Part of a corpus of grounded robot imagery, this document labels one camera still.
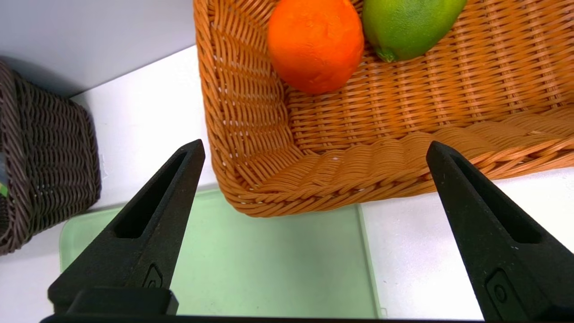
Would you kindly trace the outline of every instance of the orange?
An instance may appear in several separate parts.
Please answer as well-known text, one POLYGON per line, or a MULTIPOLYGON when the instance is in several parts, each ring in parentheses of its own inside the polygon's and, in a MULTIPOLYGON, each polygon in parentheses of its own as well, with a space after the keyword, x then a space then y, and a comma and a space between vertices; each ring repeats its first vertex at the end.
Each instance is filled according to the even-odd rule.
POLYGON ((344 86, 356 71, 363 28, 349 0, 281 0, 269 20, 267 44, 287 84, 320 94, 344 86))

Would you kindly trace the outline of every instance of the light green cutting board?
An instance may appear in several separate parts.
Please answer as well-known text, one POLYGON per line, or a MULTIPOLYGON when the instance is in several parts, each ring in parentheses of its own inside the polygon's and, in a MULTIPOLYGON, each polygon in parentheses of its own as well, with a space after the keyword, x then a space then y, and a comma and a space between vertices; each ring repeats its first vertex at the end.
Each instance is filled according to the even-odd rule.
MULTIPOLYGON (((119 210, 66 223, 62 270, 119 210)), ((219 190, 199 192, 170 287, 180 303, 177 314, 378 318, 367 246, 357 206, 250 218, 219 190)))

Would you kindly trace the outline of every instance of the orange wicker basket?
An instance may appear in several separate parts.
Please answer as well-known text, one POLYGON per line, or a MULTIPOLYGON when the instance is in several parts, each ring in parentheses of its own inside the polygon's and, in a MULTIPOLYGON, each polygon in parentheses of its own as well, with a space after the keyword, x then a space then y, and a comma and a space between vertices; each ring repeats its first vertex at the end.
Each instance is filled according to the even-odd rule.
MULTIPOLYGON (((367 45, 347 85, 308 95, 267 52, 277 0, 195 0, 212 164, 237 210, 329 210, 433 191, 438 140, 490 178, 574 166, 574 2, 468 0, 425 56, 367 45)), ((362 1, 354 0, 359 14, 362 1)))

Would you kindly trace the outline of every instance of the brown wicker basket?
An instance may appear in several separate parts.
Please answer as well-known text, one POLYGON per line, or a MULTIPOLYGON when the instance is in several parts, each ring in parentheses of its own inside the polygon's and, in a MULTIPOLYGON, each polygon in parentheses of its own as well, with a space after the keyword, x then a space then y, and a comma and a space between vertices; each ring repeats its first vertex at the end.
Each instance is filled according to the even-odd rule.
POLYGON ((0 255, 94 204, 101 190, 89 114, 22 79, 0 61, 0 150, 8 198, 0 197, 0 255))
POLYGON ((424 57, 387 64, 367 45, 346 87, 325 95, 273 71, 266 24, 276 2, 195 0, 213 168, 240 212, 433 191, 432 140, 490 178, 574 166, 572 0, 468 0, 424 57))

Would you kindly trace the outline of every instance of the green fruit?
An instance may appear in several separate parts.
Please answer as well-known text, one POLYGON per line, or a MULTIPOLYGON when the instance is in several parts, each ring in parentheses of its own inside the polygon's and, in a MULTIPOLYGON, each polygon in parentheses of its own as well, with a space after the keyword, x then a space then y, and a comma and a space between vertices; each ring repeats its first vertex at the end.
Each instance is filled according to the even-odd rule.
POLYGON ((448 33, 465 4, 466 0, 364 0, 364 33, 381 59, 413 59, 448 33))

